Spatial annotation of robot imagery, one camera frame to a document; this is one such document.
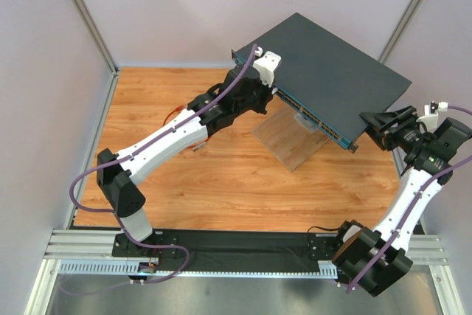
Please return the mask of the dark blue network switch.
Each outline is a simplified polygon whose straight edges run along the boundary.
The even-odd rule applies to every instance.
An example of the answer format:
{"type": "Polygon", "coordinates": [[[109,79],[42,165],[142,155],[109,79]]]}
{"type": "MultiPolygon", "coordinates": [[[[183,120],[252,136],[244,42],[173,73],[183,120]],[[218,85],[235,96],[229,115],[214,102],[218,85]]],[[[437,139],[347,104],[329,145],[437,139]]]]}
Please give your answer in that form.
{"type": "Polygon", "coordinates": [[[299,13],[232,51],[244,64],[257,44],[281,57],[277,96],[341,147],[353,153],[367,129],[364,112],[382,113],[410,87],[410,80],[299,13]]]}

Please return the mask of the silver transceiver module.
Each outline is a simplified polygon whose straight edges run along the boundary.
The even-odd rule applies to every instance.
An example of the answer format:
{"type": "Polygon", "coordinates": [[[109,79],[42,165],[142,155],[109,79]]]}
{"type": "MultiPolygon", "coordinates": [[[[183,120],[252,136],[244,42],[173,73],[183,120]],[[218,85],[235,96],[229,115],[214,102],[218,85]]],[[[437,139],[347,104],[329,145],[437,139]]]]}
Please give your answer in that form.
{"type": "Polygon", "coordinates": [[[197,144],[197,145],[193,145],[193,146],[192,146],[192,150],[193,150],[193,151],[198,150],[198,149],[204,147],[206,144],[207,144],[207,142],[204,141],[204,142],[201,142],[201,143],[199,143],[199,144],[197,144]]]}

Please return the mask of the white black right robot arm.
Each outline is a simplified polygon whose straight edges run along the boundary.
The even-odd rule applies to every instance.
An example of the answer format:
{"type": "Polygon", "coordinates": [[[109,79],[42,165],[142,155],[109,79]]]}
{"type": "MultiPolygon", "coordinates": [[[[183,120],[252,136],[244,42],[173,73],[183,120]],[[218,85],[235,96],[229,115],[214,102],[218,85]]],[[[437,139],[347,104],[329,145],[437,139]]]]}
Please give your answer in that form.
{"type": "Polygon", "coordinates": [[[471,113],[446,101],[425,105],[423,116],[412,106],[361,113],[371,140],[381,150],[401,149],[405,167],[394,200],[374,228],[352,220],[336,230],[332,263],[347,277],[347,293],[361,287],[376,297],[409,272],[409,243],[423,211],[453,172],[471,161],[450,163],[471,139],[471,128],[450,117],[440,121],[440,113],[448,110],[471,113]]]}

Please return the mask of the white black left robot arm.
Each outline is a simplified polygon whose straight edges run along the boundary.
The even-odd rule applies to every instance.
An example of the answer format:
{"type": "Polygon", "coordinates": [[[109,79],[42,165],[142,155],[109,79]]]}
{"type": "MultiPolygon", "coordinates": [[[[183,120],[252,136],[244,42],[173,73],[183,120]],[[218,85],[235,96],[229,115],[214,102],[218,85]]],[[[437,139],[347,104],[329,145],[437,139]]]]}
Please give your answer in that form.
{"type": "Polygon", "coordinates": [[[157,167],[229,127],[247,111],[266,114],[273,94],[274,86],[262,81],[254,67],[236,66],[222,83],[199,94],[150,136],[116,153],[101,151],[97,185],[128,237],[141,244],[157,242],[144,211],[145,197],[138,188],[157,167]]]}

